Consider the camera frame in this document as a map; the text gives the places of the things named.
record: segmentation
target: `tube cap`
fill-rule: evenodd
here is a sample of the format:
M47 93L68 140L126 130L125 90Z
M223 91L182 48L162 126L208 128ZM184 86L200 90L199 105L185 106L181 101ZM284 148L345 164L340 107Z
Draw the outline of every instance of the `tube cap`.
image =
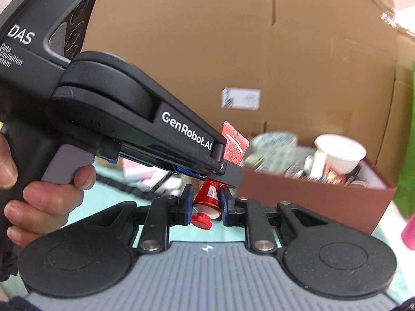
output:
M200 229L209 230L212 227L210 217L203 213L197 213L190 218L192 224Z

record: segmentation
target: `white bowl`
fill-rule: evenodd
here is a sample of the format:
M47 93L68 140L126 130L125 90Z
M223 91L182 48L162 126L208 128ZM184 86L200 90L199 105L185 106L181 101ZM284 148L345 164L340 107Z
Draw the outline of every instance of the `white bowl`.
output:
M327 162L340 174L351 172L366 156L362 144L337 134L323 134L314 143L320 151L327 153Z

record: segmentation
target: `green object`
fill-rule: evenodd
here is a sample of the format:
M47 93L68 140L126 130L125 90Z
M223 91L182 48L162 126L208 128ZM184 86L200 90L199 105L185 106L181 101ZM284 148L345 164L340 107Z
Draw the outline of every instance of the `green object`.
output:
M415 81L415 62L412 72L412 82ZM415 93L412 91L412 121L411 131L406 149L405 160L399 174L398 189L393 200L405 218L410 218L415 212Z

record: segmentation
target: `fingernail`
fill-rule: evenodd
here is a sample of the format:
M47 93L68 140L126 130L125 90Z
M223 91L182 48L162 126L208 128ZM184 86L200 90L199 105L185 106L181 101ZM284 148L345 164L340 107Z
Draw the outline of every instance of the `fingernail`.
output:
M9 189L17 181L17 168L10 157L0 161L0 188Z
M92 175L88 176L88 179L86 179L85 183L82 185L82 189L91 189L93 181L94 181L93 176Z
M23 198L31 205L40 207L44 196L44 189L41 185L32 183L23 190Z
M23 221L23 212L13 203L8 203L6 205L4 215L13 224L20 224Z
M22 235L20 234L20 232L18 232L16 229L14 229L13 227L9 227L7 229L7 236L9 237L10 240L12 240L14 243L18 243L22 240Z

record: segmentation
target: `finger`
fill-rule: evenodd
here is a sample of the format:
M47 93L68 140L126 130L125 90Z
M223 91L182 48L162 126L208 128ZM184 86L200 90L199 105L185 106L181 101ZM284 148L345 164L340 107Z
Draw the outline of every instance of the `finger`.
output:
M35 232L30 232L15 225L12 225L7 230L7 235L15 245L24 248L28 246L29 243L33 242L34 240L38 239L44 234L37 234Z
M64 215L78 207L84 193L74 185L56 185L50 182L29 183L23 191L24 200L46 213Z
M68 214L52 215L16 200L8 202L4 215L12 224L37 234L53 232L68 222Z
M76 187L83 190L91 189L97 179L95 167L92 165L78 169L73 179Z
M12 188L17 181L17 168L10 155L9 144L0 134L0 189Z

